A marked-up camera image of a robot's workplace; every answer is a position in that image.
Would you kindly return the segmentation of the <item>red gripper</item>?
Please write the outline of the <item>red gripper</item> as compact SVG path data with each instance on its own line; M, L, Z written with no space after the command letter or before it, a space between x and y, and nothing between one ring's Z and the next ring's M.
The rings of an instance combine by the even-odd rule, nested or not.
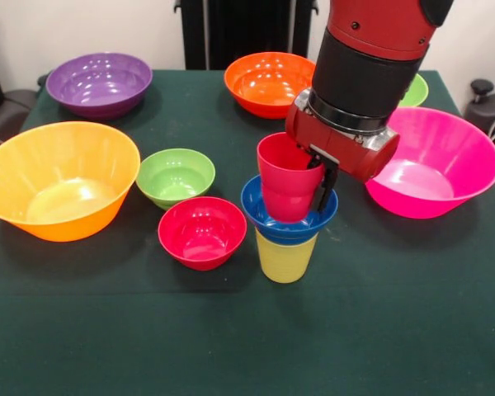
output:
M285 131L311 156L308 169L324 168L312 201L313 210L325 209L339 170L360 181L368 181L383 170L400 141L400 135L386 122L385 118L337 109L311 87L294 99Z

